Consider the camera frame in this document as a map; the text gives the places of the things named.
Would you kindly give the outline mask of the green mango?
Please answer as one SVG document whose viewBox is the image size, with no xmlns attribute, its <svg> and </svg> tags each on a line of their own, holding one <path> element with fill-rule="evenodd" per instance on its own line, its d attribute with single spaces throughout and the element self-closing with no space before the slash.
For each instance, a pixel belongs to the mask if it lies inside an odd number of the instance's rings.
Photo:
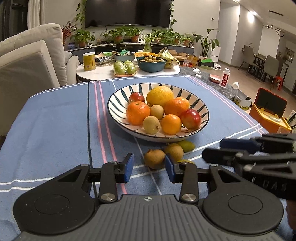
<svg viewBox="0 0 296 241">
<path fill-rule="evenodd" d="M 192 150 L 195 149 L 195 144 L 188 140 L 179 141 L 177 142 L 177 144 L 181 146 L 184 153 L 191 152 Z"/>
</svg>

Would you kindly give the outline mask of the brown kiwi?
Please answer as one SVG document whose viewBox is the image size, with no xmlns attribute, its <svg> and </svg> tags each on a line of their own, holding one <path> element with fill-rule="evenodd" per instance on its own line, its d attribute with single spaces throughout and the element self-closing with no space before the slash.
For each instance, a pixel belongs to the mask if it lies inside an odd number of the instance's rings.
<svg viewBox="0 0 296 241">
<path fill-rule="evenodd" d="M 144 163 L 151 169 L 159 170 L 164 167 L 165 156 L 162 150 L 148 150 L 144 155 Z"/>
<path fill-rule="evenodd" d="M 184 151 L 183 148 L 176 143 L 169 144 L 164 148 L 164 153 L 170 158 L 171 161 L 177 163 L 182 160 Z"/>
</svg>

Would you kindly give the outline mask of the orange tool case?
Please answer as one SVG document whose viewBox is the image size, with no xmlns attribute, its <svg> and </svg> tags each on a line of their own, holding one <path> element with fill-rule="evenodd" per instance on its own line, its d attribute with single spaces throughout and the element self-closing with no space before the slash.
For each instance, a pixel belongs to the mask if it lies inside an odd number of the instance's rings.
<svg viewBox="0 0 296 241">
<path fill-rule="evenodd" d="M 284 98 L 260 87 L 249 114 L 269 133 L 290 133 L 292 129 L 283 117 L 286 106 Z"/>
</svg>

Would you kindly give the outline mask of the red apple front right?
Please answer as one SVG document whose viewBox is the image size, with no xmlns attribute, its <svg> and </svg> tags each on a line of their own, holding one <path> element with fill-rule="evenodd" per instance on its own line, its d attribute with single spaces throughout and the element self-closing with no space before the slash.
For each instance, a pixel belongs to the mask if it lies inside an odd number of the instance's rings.
<svg viewBox="0 0 296 241">
<path fill-rule="evenodd" d="M 199 113 L 193 109 L 187 109 L 180 115 L 180 119 L 185 128 L 196 130 L 201 125 L 201 117 Z"/>
</svg>

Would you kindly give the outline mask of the red apple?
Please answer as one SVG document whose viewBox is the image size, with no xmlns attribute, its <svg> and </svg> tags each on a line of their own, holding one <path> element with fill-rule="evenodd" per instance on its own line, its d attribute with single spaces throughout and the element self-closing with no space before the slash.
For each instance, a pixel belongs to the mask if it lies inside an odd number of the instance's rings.
<svg viewBox="0 0 296 241">
<path fill-rule="evenodd" d="M 145 102 L 145 99 L 142 93 L 134 92 L 130 95 L 128 101 L 129 103 L 138 102 L 138 101 Z"/>
<path fill-rule="evenodd" d="M 185 128 L 196 130 L 201 125 L 201 117 L 199 113 L 193 109 L 187 109 L 180 115 L 180 119 Z"/>
</svg>

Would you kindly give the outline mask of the white red-label bottle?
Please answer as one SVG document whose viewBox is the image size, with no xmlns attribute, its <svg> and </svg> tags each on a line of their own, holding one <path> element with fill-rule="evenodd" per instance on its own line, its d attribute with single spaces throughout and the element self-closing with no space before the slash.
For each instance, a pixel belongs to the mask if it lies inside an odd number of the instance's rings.
<svg viewBox="0 0 296 241">
<path fill-rule="evenodd" d="M 219 82 L 220 87 L 226 88 L 229 76 L 230 76 L 230 69 L 225 68 L 224 72 L 223 72 L 223 74 L 221 76 L 220 82 Z"/>
</svg>

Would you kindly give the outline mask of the blue striped tablecloth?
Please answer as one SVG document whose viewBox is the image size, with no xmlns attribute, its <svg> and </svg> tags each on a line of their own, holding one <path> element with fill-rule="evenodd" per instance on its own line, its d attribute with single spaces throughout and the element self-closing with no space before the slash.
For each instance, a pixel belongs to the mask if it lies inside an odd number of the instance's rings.
<svg viewBox="0 0 296 241">
<path fill-rule="evenodd" d="M 207 167 L 201 158 L 203 149 L 217 147 L 222 138 L 250 138 L 264 132 L 218 87 L 191 76 L 104 80 L 38 93 L 28 99 L 1 148 L 1 240 L 13 240 L 20 233 L 13 204 L 21 194 L 82 163 L 100 167 L 132 152 L 132 177 L 128 184 L 118 185 L 120 193 L 178 194 L 180 185 L 170 183 L 165 171 L 150 171 L 143 165 L 142 154 L 156 144 L 126 133 L 107 111 L 112 93 L 144 82 L 178 86 L 179 92 L 193 93 L 205 103 L 209 123 L 191 138 L 196 150 L 188 154 L 199 167 Z"/>
</svg>

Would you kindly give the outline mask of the pink plate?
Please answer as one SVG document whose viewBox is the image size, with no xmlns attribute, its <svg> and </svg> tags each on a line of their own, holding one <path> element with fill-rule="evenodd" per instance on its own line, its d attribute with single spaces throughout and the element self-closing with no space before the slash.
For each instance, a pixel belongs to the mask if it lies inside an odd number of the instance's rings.
<svg viewBox="0 0 296 241">
<path fill-rule="evenodd" d="M 210 74 L 209 78 L 214 83 L 220 83 L 220 81 L 221 81 L 221 77 L 218 75 Z"/>
</svg>

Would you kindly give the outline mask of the kiwi in bowl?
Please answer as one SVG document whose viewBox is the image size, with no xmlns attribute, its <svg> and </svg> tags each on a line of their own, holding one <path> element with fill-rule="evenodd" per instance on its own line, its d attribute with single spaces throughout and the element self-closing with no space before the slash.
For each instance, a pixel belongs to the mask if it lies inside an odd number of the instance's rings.
<svg viewBox="0 0 296 241">
<path fill-rule="evenodd" d="M 156 134 L 160 128 L 161 128 L 161 124 L 159 122 L 159 120 L 155 117 L 155 116 L 147 116 L 143 123 L 143 128 L 144 130 L 148 133 L 148 134 Z"/>
<path fill-rule="evenodd" d="M 164 117 L 164 108 L 161 105 L 153 105 L 150 108 L 150 115 L 156 117 L 158 120 L 161 120 Z"/>
</svg>

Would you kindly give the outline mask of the kiwi in bowl centre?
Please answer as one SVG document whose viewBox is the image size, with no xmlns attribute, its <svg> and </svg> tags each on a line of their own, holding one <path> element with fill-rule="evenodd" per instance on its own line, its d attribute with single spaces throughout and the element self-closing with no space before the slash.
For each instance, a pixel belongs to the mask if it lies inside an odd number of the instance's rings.
<svg viewBox="0 0 296 241">
<path fill-rule="evenodd" d="M 164 108 L 161 105 L 153 105 L 150 108 L 150 115 L 156 117 L 158 120 L 161 120 L 164 117 Z"/>
</svg>

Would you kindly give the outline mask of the large yellow grapefruit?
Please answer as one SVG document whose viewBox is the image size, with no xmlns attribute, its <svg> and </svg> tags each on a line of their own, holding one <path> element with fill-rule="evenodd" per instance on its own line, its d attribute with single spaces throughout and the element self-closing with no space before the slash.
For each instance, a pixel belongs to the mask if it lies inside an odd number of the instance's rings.
<svg viewBox="0 0 296 241">
<path fill-rule="evenodd" d="M 168 101 L 174 99 L 174 94 L 166 86 L 157 86 L 148 92 L 146 99 L 149 107 L 160 105 L 164 108 Z"/>
</svg>

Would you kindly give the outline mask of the red apple back left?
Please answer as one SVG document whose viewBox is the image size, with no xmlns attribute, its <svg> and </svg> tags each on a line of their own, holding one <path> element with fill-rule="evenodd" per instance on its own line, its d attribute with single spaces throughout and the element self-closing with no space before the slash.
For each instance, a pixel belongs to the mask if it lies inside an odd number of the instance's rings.
<svg viewBox="0 0 296 241">
<path fill-rule="evenodd" d="M 130 95 L 128 101 L 129 103 L 138 102 L 138 101 L 145 102 L 145 99 L 142 93 L 134 92 Z"/>
</svg>

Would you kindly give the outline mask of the banana bunch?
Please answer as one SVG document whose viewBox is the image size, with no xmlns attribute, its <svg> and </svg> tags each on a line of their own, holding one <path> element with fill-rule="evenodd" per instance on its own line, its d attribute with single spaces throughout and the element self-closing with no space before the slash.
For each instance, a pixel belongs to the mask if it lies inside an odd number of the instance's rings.
<svg viewBox="0 0 296 241">
<path fill-rule="evenodd" d="M 166 60 L 165 68 L 167 69 L 172 69 L 180 64 L 179 60 L 168 51 L 167 47 L 161 49 L 158 56 Z"/>
</svg>

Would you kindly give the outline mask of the cardboard box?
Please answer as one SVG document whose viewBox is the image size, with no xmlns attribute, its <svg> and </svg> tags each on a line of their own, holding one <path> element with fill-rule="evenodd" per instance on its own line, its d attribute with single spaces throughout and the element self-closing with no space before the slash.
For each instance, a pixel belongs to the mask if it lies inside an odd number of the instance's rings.
<svg viewBox="0 0 296 241">
<path fill-rule="evenodd" d="M 179 62 L 184 62 L 184 60 L 188 59 L 189 57 L 189 54 L 187 53 L 178 53 L 176 50 L 172 50 L 172 49 L 168 49 L 168 51 Z"/>
</svg>

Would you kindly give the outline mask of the tall leafy floor plant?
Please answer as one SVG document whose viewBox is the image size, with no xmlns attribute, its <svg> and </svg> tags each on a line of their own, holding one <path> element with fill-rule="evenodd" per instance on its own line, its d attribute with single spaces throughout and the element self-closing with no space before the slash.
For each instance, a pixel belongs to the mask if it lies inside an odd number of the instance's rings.
<svg viewBox="0 0 296 241">
<path fill-rule="evenodd" d="M 198 34 L 193 34 L 194 40 L 196 43 L 199 41 L 201 42 L 201 56 L 203 57 L 208 57 L 209 50 L 214 50 L 216 46 L 220 46 L 220 42 L 218 39 L 209 39 L 209 34 L 212 31 L 217 31 L 219 32 L 218 29 L 207 29 L 207 36 L 204 37 L 203 35 L 198 35 Z"/>
</svg>

